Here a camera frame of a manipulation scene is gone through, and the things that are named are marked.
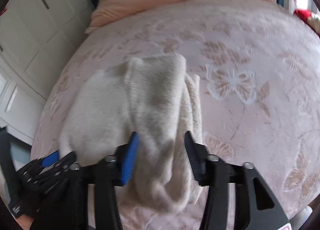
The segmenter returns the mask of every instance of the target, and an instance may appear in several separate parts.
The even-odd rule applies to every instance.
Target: folded cloth
[[[94,164],[137,131],[131,185],[138,198],[159,211],[182,210],[201,192],[184,148],[187,130],[202,143],[199,81],[186,74],[186,60],[178,54],[132,58],[97,72],[69,111],[60,153],[74,150],[81,165]]]

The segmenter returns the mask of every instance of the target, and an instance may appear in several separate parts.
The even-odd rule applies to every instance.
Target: bed
[[[58,149],[68,110],[97,70],[176,52],[201,79],[203,142],[212,153],[254,163],[289,218],[320,193],[320,39],[309,27],[275,0],[179,0],[112,20],[105,18],[112,6],[105,1],[50,94],[32,158]],[[244,74],[249,81],[241,80]],[[176,214],[120,198],[124,229],[198,229],[205,198],[203,192]]]

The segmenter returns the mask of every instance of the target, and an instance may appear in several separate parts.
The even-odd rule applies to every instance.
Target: metal bolt
[[[254,168],[254,165],[251,162],[246,162],[245,164],[243,164],[243,166],[246,169],[253,169]]]
[[[219,157],[217,155],[208,155],[207,160],[208,161],[218,161]]]
[[[19,211],[20,211],[20,206],[13,207],[12,211],[13,211],[14,213],[16,213],[16,214],[19,213]]]
[[[116,157],[113,156],[113,155],[108,155],[107,157],[104,158],[104,160],[105,160],[106,162],[113,162],[113,161],[116,161],[117,159],[116,159]]]
[[[78,170],[78,169],[80,169],[79,163],[73,163],[73,164],[71,164],[70,169],[71,169],[71,170]]]

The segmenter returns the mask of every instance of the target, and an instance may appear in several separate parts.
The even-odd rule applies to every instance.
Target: butterfly pattern
[[[309,160],[304,144],[304,141],[300,142],[300,150],[297,155],[296,165],[292,168],[283,184],[283,190],[287,192],[301,187],[300,202],[306,200],[309,195],[314,193],[314,188],[320,181],[319,173],[315,173],[314,171],[307,173]]]
[[[226,161],[235,156],[233,146],[216,137],[212,132],[204,131],[203,139],[211,154],[218,155]]]
[[[230,74],[215,66],[206,65],[209,93],[216,99],[222,100],[232,92],[236,92],[244,104],[252,104],[257,100],[257,89],[255,73],[253,71],[242,71]]]

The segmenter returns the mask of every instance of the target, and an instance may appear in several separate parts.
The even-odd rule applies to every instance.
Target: red cloth
[[[301,20],[308,24],[308,18],[311,17],[312,12],[309,10],[296,9],[293,14],[297,15]]]

